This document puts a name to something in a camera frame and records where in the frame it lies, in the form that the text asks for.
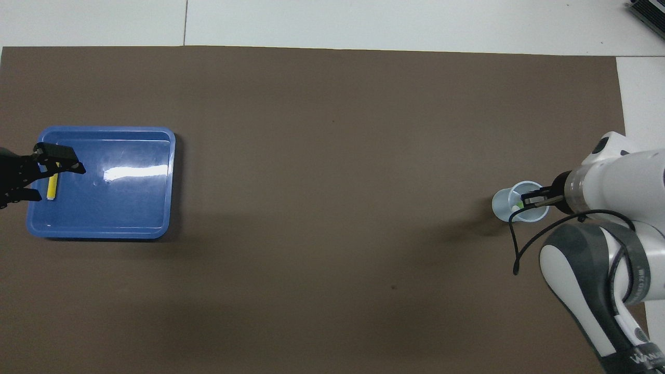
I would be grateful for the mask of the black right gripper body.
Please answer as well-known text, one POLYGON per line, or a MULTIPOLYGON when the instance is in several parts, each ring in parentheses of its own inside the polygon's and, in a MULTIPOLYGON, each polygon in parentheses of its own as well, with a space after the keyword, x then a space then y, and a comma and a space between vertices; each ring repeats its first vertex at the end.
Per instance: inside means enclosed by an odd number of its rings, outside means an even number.
POLYGON ((568 204, 565 196, 567 189, 567 179, 571 172, 560 173, 551 183, 548 192, 549 206, 553 206, 560 212, 574 212, 568 204))

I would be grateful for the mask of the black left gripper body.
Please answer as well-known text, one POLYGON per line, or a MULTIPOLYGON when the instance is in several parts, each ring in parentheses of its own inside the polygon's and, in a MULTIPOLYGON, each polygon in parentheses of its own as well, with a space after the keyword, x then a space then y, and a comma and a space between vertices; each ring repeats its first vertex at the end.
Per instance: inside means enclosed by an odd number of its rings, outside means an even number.
POLYGON ((15 189, 19 156, 1 148, 1 208, 7 208, 15 189))

